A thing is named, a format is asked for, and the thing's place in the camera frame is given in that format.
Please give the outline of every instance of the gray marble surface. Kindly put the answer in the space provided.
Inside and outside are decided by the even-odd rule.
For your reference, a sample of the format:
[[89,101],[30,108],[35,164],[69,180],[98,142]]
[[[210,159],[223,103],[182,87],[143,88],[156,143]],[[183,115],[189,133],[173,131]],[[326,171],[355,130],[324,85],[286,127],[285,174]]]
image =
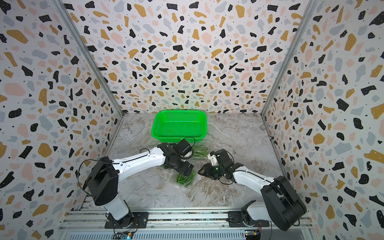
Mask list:
[[[110,159],[128,157],[159,142],[151,135],[156,114],[127,114]],[[263,175],[281,175],[279,164],[259,114],[207,114],[208,134],[202,142],[208,152],[226,149],[235,162]],[[189,159],[197,172],[208,159]],[[119,184],[119,194],[132,207],[242,207],[251,200],[263,201],[255,191],[238,184],[223,185],[196,174],[189,189],[174,183],[175,171],[153,167]]]

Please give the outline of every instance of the metal corner post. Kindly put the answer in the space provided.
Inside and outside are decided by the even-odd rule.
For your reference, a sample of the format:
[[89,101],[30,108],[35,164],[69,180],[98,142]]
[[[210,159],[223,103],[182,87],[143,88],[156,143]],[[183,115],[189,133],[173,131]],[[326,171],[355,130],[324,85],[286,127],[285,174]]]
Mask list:
[[301,38],[304,35],[304,32],[305,32],[307,25],[308,25],[308,22],[310,21],[311,16],[312,16],[318,2],[319,2],[319,0],[309,0],[309,2],[308,2],[308,5],[304,11],[303,19],[301,20],[301,23],[297,29],[297,33],[293,38],[292,44],[289,47],[287,54],[285,55],[285,59],[284,59],[283,64],[280,68],[280,71],[277,74],[276,80],[272,85],[272,88],[268,94],[267,100],[265,101],[263,110],[261,112],[262,116],[265,116],[267,109],[268,109],[268,106],[272,102],[273,95],[277,91],[277,89],[278,89],[278,87],[279,87],[279,85],[283,79],[283,76],[284,76],[284,74],[285,74],[285,72],[289,66],[289,63],[291,62],[291,59],[293,58],[293,55],[295,54],[295,51],[296,51],[296,49],[300,43]]
[[268,124],[267,124],[266,120],[264,119],[264,116],[262,116],[262,120],[263,120],[263,124],[264,124],[264,127],[265,127],[265,131],[266,131],[266,133],[268,134],[269,141],[271,142],[273,151],[275,152],[275,156],[276,156],[277,162],[279,163],[279,167],[280,167],[281,173],[283,174],[283,176],[284,176],[285,178],[287,178],[287,173],[285,172],[285,170],[284,170],[284,166],[283,166],[282,162],[281,162],[280,159],[279,159],[279,155],[277,154],[277,148],[276,148],[276,146],[275,146],[275,144],[274,144],[274,142],[273,142],[273,139],[269,136],[269,133],[268,133]]
[[108,84],[104,81],[104,77],[101,74],[99,68],[97,67],[95,61],[93,60],[91,54],[88,51],[87,46],[83,42],[81,35],[79,31],[77,30],[76,26],[74,25],[69,13],[64,7],[64,4],[62,0],[51,0],[51,3],[53,4],[54,8],[56,9],[56,12],[59,14],[61,20],[63,21],[66,29],[73,37],[73,40],[75,41],[77,47],[80,49],[80,52],[82,53],[83,57],[85,58],[86,62],[88,63],[91,70],[95,73],[96,78],[99,79],[99,83],[103,88],[103,91],[105,92],[106,96],[109,98],[112,106],[115,108],[116,112],[118,113],[119,117],[122,118],[123,112],[117,103],[115,97],[113,96],[111,90],[109,89]]

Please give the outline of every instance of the black mounting plate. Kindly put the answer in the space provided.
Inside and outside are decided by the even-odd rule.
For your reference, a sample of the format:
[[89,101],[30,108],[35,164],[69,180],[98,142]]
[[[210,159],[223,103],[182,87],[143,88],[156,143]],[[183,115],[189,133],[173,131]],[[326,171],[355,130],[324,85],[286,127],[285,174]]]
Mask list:
[[[241,211],[229,211],[227,221],[229,222],[229,227],[249,227],[243,223]],[[266,221],[266,220],[259,220],[252,227],[255,227],[255,228],[260,227],[260,222],[261,222],[261,227],[269,227],[269,221]]]
[[[148,212],[132,212],[133,214],[133,226],[132,229],[137,228],[146,228],[147,222],[148,222]],[[105,229],[119,229],[122,228],[120,224],[117,223],[117,221],[114,221],[115,226],[112,225],[112,221],[106,222],[104,228]]]

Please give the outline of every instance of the terrazzo wallpaper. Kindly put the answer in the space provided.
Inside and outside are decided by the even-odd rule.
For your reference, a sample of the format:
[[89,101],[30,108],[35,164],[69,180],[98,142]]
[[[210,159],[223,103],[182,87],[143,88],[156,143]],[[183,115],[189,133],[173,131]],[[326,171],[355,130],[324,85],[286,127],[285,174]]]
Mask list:
[[120,119],[51,2],[0,8],[0,239],[54,239]]
[[384,1],[319,1],[266,121],[319,239],[384,239]]
[[260,112],[307,0],[64,0],[124,112]]

